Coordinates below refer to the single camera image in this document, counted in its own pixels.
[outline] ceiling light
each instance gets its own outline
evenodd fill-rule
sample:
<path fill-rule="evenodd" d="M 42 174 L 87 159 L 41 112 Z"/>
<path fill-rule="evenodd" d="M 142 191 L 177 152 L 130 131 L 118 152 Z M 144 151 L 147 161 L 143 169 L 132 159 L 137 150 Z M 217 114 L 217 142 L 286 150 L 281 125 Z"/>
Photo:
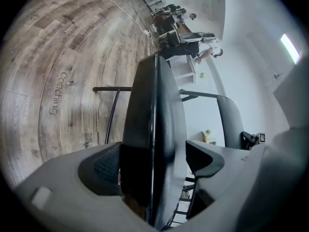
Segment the ceiling light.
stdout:
<path fill-rule="evenodd" d="M 285 34 L 281 37 L 281 42 L 284 44 L 285 48 L 288 50 L 295 64 L 299 61 L 299 54 L 295 49 L 295 46 L 292 44 L 288 36 Z"/>

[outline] black leather seat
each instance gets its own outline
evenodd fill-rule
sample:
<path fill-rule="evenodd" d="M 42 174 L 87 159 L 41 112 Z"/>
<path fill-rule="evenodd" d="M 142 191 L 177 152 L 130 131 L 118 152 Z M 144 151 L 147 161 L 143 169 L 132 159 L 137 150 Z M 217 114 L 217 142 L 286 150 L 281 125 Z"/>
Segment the black leather seat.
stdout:
<path fill-rule="evenodd" d="M 126 115 L 121 181 L 123 191 L 130 192 L 142 206 L 147 207 L 153 196 L 153 225 L 159 230 L 172 216 L 181 195 L 187 166 L 185 141 L 183 103 L 171 69 L 162 57 L 145 58 L 139 63 Z M 153 193 L 147 181 L 152 166 Z"/>

